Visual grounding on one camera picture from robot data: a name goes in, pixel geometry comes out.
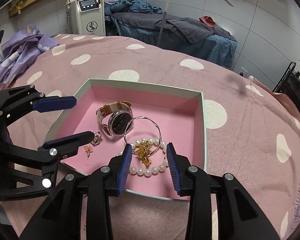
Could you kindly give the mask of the purple floral blanket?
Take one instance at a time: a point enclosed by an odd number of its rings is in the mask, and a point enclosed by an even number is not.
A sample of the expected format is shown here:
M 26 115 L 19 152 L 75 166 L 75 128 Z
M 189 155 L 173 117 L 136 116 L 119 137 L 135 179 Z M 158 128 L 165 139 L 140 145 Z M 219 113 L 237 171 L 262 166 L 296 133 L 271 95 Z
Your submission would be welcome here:
M 59 43 L 42 33 L 34 24 L 13 35 L 2 51 L 0 61 L 0 91 L 5 90 L 13 80 L 23 74 L 42 53 L 55 48 Z

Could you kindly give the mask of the pink polka dot bedspread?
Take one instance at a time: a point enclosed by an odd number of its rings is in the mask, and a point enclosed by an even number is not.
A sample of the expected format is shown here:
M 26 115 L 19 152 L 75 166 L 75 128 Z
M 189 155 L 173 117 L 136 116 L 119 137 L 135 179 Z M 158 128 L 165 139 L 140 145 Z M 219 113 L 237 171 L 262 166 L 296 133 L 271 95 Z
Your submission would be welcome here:
M 58 35 L 61 48 L 37 57 L 10 87 L 74 95 L 87 79 L 156 83 L 203 92 L 207 172 L 232 173 L 264 211 L 281 239 L 300 223 L 300 114 L 272 93 L 216 64 L 127 37 Z M 32 112 L 9 127 L 15 144 L 41 145 L 59 112 Z M 111 198 L 115 239 L 184 239 L 188 203 L 124 193 Z

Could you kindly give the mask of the white beauty machine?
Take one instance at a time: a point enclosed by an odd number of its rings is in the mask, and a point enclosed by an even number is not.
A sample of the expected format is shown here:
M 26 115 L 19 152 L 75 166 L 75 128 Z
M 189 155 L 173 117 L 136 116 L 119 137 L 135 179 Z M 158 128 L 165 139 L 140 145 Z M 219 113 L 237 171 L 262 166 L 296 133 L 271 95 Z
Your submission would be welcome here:
M 118 0 L 66 0 L 68 32 L 81 36 L 106 36 L 104 5 Z

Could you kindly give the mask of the mint green pink-lined box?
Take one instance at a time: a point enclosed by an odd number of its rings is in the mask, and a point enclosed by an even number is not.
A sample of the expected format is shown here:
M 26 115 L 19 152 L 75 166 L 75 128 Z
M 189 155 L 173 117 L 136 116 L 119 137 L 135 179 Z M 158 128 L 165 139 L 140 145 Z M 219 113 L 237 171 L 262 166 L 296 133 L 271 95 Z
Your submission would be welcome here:
M 90 79 L 75 94 L 76 106 L 64 110 L 46 135 L 48 141 L 85 131 L 100 132 L 96 111 L 111 102 L 128 101 L 134 124 L 125 138 L 102 134 L 101 143 L 87 154 L 80 148 L 64 164 L 83 174 L 92 174 L 118 155 L 127 142 L 161 138 L 192 165 L 206 169 L 204 95 L 196 90 L 149 83 Z

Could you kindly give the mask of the crumpled blue bedding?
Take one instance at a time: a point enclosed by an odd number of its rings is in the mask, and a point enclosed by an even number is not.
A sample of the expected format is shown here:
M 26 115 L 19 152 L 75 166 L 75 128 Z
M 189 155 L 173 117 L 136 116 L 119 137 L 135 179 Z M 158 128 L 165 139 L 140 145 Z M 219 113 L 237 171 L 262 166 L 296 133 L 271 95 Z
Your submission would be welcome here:
M 104 4 L 104 14 L 110 16 L 117 12 L 136 12 L 142 14 L 163 14 L 161 7 L 152 6 L 143 0 L 118 0 Z

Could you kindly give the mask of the black metal trolley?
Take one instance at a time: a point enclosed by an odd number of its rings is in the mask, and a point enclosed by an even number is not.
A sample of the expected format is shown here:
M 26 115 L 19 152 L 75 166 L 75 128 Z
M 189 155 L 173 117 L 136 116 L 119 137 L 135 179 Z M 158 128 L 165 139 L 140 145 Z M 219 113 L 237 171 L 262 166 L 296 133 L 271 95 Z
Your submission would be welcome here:
M 300 81 L 293 73 L 296 67 L 295 62 L 290 62 L 273 92 L 286 94 L 296 105 L 300 111 Z

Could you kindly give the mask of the dark grey towel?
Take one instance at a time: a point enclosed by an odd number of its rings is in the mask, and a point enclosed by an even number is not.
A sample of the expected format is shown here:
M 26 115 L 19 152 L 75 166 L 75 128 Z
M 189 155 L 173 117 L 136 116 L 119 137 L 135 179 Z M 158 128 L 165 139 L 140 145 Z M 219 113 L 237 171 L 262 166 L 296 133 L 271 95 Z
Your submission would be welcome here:
M 216 25 L 214 28 L 210 28 L 200 22 L 200 20 L 189 17 L 182 18 L 167 14 L 166 18 L 163 18 L 161 14 L 117 12 L 111 14 L 111 18 L 117 22 L 139 29 L 159 31 L 163 28 L 192 44 L 197 43 L 210 35 L 218 35 L 236 41 L 236 39 L 222 27 Z

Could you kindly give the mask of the blue massage bed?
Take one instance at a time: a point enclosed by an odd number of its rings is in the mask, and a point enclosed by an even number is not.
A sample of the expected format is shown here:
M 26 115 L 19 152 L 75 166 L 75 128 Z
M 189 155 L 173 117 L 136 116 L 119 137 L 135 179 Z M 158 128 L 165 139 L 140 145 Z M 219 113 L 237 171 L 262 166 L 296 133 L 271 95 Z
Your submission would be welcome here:
M 230 69 L 237 40 L 216 25 L 209 27 L 188 17 L 136 12 L 117 12 L 107 17 L 108 35 L 134 38 L 143 43 L 172 50 Z

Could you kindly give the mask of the red folded cloth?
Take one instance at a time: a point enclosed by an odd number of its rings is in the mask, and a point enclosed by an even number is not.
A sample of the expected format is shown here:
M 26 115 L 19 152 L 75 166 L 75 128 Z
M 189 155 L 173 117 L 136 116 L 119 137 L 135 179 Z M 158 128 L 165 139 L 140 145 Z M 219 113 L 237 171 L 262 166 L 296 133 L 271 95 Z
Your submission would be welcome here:
M 210 28 L 214 28 L 216 26 L 215 21 L 210 16 L 202 16 L 199 18 L 199 20 Z

